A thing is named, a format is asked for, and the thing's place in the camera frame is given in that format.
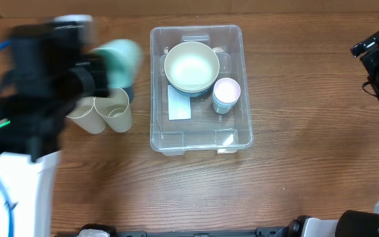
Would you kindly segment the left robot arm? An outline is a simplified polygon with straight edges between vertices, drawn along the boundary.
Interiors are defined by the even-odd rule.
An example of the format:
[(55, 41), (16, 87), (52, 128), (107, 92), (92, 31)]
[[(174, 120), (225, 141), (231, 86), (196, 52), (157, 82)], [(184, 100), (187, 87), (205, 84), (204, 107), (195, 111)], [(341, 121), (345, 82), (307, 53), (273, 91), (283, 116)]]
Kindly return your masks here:
[(0, 236), (49, 236), (59, 136), (86, 97), (109, 94), (104, 60), (85, 47), (89, 20), (14, 27), (0, 81)]

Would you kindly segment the mint green small cup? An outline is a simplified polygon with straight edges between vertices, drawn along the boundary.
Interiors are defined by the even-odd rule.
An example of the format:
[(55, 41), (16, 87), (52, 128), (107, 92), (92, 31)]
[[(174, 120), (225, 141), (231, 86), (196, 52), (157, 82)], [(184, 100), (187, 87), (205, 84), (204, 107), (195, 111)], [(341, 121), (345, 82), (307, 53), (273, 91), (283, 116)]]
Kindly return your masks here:
[(116, 39), (91, 50), (105, 60), (109, 88), (129, 88), (142, 64), (141, 47), (130, 39)]

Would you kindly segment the pink small cup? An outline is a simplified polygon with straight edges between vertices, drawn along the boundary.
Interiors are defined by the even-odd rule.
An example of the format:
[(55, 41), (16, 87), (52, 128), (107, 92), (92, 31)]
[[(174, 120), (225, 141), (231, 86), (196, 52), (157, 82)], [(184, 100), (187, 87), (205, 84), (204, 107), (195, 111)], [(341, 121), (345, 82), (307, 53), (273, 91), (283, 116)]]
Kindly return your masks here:
[(217, 80), (213, 88), (213, 95), (225, 103), (238, 100), (240, 94), (240, 85), (232, 78), (221, 78)]

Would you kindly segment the cream bowl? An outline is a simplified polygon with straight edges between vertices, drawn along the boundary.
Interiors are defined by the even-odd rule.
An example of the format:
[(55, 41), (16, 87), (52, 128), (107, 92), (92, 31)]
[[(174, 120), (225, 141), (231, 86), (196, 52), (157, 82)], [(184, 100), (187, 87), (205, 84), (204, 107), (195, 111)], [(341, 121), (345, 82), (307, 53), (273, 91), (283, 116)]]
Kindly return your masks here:
[(200, 92), (212, 86), (216, 78), (202, 78), (202, 77), (189, 77), (189, 78), (167, 78), (168, 83), (177, 87), (184, 92)]
[(217, 78), (219, 70), (217, 54), (208, 45), (196, 41), (176, 45), (164, 61), (167, 78)]

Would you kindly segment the white paper label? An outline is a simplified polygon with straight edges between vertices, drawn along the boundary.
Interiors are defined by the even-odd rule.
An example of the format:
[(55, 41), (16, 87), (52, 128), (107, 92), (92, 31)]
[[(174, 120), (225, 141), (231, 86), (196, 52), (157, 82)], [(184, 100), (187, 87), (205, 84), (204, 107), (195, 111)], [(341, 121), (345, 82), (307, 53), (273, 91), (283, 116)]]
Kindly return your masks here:
[(181, 95), (172, 85), (168, 85), (168, 118), (170, 120), (186, 120), (191, 118), (190, 98)]

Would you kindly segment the dark blue tall cup right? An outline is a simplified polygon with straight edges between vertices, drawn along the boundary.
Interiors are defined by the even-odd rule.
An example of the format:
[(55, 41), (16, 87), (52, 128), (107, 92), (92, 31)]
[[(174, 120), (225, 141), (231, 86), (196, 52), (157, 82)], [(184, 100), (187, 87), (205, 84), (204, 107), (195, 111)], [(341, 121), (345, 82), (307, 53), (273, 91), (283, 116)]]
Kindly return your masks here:
[(134, 100), (134, 89), (133, 86), (129, 86), (127, 88), (124, 88), (124, 91), (127, 93), (129, 98), (129, 104), (131, 104)]

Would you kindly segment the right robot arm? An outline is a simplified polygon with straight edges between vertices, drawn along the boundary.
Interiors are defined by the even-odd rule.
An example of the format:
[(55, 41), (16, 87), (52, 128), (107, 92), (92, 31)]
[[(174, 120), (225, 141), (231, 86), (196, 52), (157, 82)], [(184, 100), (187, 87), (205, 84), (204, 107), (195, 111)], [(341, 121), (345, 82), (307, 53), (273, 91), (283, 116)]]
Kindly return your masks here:
[[(367, 86), (372, 88), (371, 96), (379, 101), (379, 31), (351, 48), (351, 54), (359, 57), (368, 72)], [(300, 215), (277, 236), (379, 236), (379, 187), (371, 186), (369, 194), (377, 196), (373, 212), (347, 210), (338, 220), (320, 219)]]

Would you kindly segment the grey small cup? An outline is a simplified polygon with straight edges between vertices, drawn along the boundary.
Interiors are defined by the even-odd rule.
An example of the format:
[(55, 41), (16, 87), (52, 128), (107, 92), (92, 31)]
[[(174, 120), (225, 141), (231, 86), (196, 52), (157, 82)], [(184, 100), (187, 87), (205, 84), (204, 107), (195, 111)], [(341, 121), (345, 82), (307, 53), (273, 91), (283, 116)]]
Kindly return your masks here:
[(221, 105), (217, 103), (213, 104), (214, 111), (222, 115), (228, 113), (232, 109), (232, 107), (233, 107), (232, 105)]

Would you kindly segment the light blue small cup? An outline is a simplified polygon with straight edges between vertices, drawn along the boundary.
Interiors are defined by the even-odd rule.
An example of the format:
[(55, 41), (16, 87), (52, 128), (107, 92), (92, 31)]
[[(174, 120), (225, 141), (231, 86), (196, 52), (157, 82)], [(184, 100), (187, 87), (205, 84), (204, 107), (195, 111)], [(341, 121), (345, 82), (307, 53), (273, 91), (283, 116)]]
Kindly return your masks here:
[(232, 108), (238, 101), (233, 101), (231, 103), (225, 103), (220, 101), (215, 95), (213, 95), (213, 105), (216, 107)]

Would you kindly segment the beige tall cup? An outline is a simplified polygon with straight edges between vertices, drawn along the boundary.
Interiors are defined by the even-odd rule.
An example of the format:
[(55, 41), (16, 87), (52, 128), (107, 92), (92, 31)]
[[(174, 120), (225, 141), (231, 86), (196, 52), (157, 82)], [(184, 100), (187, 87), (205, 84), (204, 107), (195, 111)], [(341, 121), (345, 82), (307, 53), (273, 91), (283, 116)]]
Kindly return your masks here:
[(130, 100), (123, 89), (111, 90), (108, 97), (96, 97), (95, 109), (115, 132), (123, 133), (131, 129)]
[(94, 102), (94, 97), (85, 97), (79, 100), (75, 109), (66, 117), (90, 134), (100, 134), (106, 128), (107, 123), (96, 111)]

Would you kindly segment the blue bowl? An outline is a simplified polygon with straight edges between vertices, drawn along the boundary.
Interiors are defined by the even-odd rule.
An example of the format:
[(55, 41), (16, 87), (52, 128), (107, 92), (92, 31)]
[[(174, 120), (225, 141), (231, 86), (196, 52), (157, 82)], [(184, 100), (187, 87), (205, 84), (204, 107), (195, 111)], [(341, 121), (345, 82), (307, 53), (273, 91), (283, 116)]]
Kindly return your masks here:
[(182, 90), (179, 90), (177, 87), (173, 86), (172, 84), (169, 84), (168, 86), (172, 86), (172, 88), (175, 91), (177, 91), (177, 93), (179, 93), (180, 95), (186, 96), (186, 97), (199, 97), (199, 96), (202, 96), (202, 95), (210, 92), (211, 89), (213, 88), (213, 86), (210, 86), (210, 87), (208, 87), (205, 90), (202, 90), (200, 92), (184, 92)]

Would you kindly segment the clear plastic storage bin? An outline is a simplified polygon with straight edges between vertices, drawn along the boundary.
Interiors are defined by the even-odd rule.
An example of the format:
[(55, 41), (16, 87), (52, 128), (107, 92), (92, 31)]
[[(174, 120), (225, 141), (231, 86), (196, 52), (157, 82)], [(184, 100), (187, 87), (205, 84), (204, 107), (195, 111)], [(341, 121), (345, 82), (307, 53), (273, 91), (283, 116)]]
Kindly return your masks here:
[[(232, 78), (241, 87), (238, 102), (226, 114), (213, 109), (212, 93), (189, 97), (191, 118), (168, 118), (168, 80), (164, 61), (168, 52), (186, 41), (198, 41), (212, 48), (220, 61), (219, 78)], [(151, 147), (166, 156), (187, 151), (215, 150), (235, 153), (253, 143), (253, 126), (243, 35), (236, 25), (161, 26), (152, 29), (151, 48)]]

